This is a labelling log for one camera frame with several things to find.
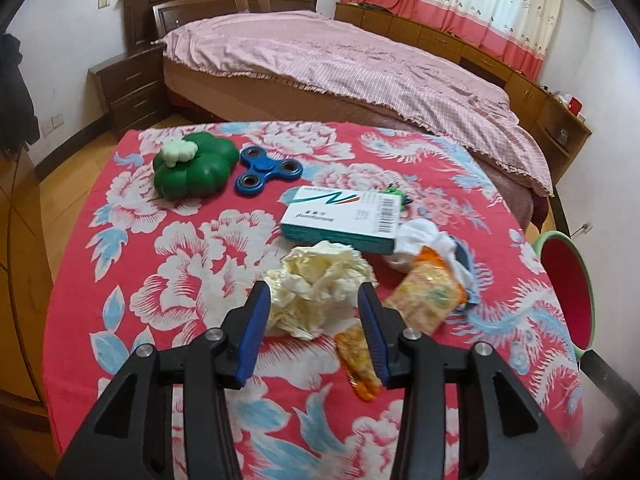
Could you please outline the green pumpkin toy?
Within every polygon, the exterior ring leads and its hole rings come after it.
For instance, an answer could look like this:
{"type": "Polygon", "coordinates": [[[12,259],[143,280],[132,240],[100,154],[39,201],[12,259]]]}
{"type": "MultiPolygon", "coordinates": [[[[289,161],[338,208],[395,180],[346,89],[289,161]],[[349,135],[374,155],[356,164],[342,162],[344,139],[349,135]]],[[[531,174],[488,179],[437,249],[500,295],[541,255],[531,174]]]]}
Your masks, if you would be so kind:
{"type": "Polygon", "coordinates": [[[152,166],[155,191],[166,200],[207,197],[222,190],[240,159],[226,138],[206,131],[165,143],[152,166]]]}

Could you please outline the white teal medicine box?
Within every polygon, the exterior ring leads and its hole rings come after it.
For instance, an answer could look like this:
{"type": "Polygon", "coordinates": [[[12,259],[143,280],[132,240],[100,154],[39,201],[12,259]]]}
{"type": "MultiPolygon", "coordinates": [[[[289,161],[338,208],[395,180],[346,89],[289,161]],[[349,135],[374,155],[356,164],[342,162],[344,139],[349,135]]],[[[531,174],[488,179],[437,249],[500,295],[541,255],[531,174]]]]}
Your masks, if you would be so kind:
{"type": "Polygon", "coordinates": [[[360,252],[391,255],[401,206],[402,199],[395,194],[301,186],[288,202],[280,230],[297,243],[326,240],[360,252]]]}

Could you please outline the blue fidget spinner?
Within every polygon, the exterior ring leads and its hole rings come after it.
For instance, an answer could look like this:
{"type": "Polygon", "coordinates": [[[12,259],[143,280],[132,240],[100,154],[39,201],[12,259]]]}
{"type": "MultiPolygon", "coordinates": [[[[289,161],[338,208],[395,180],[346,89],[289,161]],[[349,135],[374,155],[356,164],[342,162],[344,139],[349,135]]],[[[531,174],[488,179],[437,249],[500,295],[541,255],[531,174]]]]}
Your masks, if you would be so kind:
{"type": "Polygon", "coordinates": [[[271,158],[257,145],[240,151],[240,163],[245,171],[236,178],[234,190],[243,196],[259,195],[271,180],[295,181],[303,174],[303,165],[297,159],[271,158]]]}

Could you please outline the red cup on shelf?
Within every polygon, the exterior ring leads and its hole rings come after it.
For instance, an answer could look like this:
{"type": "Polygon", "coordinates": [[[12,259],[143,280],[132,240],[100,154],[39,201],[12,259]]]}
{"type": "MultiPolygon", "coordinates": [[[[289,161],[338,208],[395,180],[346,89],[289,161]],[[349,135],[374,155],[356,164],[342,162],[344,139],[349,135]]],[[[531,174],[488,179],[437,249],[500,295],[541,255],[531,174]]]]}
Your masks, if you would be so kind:
{"type": "Polygon", "coordinates": [[[578,117],[582,110],[582,102],[573,96],[568,102],[567,108],[574,116],[578,117]]]}

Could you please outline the white blue face mask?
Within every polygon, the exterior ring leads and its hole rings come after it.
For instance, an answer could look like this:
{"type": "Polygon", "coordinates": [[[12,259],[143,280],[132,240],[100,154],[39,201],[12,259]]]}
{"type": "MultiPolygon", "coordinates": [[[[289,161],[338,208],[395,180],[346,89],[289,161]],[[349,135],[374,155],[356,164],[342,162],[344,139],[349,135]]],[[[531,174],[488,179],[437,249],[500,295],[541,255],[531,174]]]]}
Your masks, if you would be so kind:
{"type": "Polygon", "coordinates": [[[421,256],[434,256],[466,293],[463,309],[480,303],[480,285],[474,271],[473,257],[457,237],[439,229],[431,220],[413,219],[399,226],[395,249],[385,262],[394,270],[408,273],[421,256]]]}

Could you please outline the wooden wardrobe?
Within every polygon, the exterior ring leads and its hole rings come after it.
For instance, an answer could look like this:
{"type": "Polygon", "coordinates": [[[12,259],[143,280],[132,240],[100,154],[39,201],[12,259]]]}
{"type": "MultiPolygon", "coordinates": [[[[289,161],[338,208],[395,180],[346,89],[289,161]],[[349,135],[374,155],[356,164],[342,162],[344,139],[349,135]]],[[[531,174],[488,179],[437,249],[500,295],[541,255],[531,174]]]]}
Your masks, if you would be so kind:
{"type": "Polygon", "coordinates": [[[1,393],[44,403],[42,352],[52,274],[40,188],[26,146],[1,156],[1,393]]]}

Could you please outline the pink checked bedspread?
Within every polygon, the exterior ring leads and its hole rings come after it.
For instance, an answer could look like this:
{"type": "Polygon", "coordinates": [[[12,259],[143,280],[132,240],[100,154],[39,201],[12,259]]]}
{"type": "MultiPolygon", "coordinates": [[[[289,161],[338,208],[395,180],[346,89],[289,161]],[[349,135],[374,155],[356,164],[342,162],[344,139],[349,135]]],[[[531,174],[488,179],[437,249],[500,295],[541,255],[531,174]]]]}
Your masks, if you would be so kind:
{"type": "Polygon", "coordinates": [[[538,195],[552,193],[544,154],[506,92],[446,58],[312,11],[204,18],[158,42],[169,61],[210,76],[272,80],[388,110],[457,141],[538,195]]]}

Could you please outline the red bin green rim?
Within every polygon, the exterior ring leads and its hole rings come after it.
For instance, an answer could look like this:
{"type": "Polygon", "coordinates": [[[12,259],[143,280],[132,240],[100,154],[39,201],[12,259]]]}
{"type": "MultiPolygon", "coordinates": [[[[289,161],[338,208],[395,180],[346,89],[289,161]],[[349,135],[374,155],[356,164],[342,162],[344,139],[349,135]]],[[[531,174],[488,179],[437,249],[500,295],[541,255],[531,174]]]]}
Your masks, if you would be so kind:
{"type": "Polygon", "coordinates": [[[563,312],[576,360],[591,349],[596,333],[596,305],[582,254],[560,231],[541,234],[533,244],[563,312]]]}

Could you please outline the wooden corner shelf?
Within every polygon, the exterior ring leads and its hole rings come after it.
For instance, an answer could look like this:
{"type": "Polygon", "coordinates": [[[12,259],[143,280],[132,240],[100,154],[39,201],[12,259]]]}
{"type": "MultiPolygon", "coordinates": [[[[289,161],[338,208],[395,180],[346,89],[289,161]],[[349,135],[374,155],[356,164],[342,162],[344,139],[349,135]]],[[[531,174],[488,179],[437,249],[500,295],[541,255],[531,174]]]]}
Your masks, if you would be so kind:
{"type": "Polygon", "coordinates": [[[552,183],[557,185],[590,138],[591,130],[558,99],[548,96],[530,134],[544,153],[552,183]]]}

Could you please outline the long wooden cabinet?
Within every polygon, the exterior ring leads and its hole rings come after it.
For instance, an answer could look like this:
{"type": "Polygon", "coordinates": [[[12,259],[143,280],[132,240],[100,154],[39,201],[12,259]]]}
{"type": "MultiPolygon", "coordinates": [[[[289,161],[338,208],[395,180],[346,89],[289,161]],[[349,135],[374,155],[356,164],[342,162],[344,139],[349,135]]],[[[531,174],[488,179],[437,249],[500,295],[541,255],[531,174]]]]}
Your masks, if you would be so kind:
{"type": "Polygon", "coordinates": [[[518,116],[520,126],[527,131],[532,130],[544,107],[547,95],[533,81],[454,35],[400,18],[376,6],[337,3],[334,18],[446,58],[500,87],[509,96],[510,109],[518,116]]]}

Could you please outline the dark wooden nightstand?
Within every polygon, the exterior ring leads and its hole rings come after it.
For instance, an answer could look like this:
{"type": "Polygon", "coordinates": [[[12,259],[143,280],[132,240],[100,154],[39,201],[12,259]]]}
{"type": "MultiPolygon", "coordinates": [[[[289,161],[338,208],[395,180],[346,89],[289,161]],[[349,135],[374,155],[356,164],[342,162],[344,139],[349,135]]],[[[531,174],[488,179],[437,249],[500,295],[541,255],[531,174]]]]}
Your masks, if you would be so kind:
{"type": "Polygon", "coordinates": [[[149,128],[170,115],[161,46],[114,56],[91,67],[89,74],[119,139],[129,130],[149,128]]]}

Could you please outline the red floral tablecloth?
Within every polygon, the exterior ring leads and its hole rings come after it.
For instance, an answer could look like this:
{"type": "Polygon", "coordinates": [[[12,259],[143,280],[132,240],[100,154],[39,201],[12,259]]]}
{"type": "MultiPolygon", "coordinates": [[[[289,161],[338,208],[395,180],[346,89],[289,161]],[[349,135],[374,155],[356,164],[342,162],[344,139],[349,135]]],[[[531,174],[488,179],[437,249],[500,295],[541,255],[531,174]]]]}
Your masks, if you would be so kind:
{"type": "MultiPolygon", "coordinates": [[[[352,124],[235,122],[209,132],[303,167],[313,188],[399,190],[401,220],[425,219],[470,252],[480,302],[451,312],[444,344],[497,347],[566,444],[582,433],[582,392],[558,298],[525,226],[461,145],[438,136],[352,124]]],[[[93,402],[139,344],[187,344],[242,304],[253,284],[272,292],[272,336],[248,387],[232,394],[243,469],[283,476],[284,454],[318,477],[383,479],[397,437],[400,396],[362,400],[333,337],[354,322],[357,286],[381,296],[402,276],[348,246],[298,249],[280,222],[297,182],[255,197],[227,188],[182,203],[154,190],[152,159],[186,126],[132,130],[115,148],[78,216],[58,269],[44,331],[43,382],[52,431],[66,448],[93,402]]]]}

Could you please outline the green purple keychain toy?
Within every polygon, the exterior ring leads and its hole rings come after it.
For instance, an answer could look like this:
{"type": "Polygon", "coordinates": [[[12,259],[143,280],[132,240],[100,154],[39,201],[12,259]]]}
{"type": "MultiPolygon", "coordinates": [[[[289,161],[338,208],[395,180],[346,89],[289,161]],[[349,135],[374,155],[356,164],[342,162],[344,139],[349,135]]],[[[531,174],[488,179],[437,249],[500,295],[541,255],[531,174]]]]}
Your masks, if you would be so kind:
{"type": "Polygon", "coordinates": [[[400,206],[402,210],[406,210],[412,203],[412,199],[405,192],[402,192],[401,189],[396,185],[389,185],[385,190],[383,190],[383,193],[398,196],[400,199],[400,206]]]}

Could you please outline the wooden bed frame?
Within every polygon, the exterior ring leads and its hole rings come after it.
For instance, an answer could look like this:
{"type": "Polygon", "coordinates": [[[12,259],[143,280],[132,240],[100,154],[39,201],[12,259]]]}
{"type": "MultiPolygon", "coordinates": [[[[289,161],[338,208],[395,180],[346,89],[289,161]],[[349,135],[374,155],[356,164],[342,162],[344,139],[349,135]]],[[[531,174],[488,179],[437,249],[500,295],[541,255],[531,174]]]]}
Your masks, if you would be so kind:
{"type": "Polygon", "coordinates": [[[226,120],[354,122],[446,136],[521,226],[543,222],[549,166],[508,94],[410,44],[327,18],[317,0],[122,0],[126,45],[157,44],[169,90],[226,120]]]}

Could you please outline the black hanging jacket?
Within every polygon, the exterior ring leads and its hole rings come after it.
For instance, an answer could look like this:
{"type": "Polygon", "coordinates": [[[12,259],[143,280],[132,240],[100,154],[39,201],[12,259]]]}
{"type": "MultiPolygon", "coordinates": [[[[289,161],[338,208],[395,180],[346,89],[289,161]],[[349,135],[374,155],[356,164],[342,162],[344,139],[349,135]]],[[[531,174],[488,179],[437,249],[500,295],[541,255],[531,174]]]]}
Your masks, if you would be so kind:
{"type": "Polygon", "coordinates": [[[34,104],[20,71],[20,47],[21,41],[14,36],[1,36],[0,134],[1,151],[7,155],[21,151],[24,143],[32,145],[40,139],[34,104]]]}

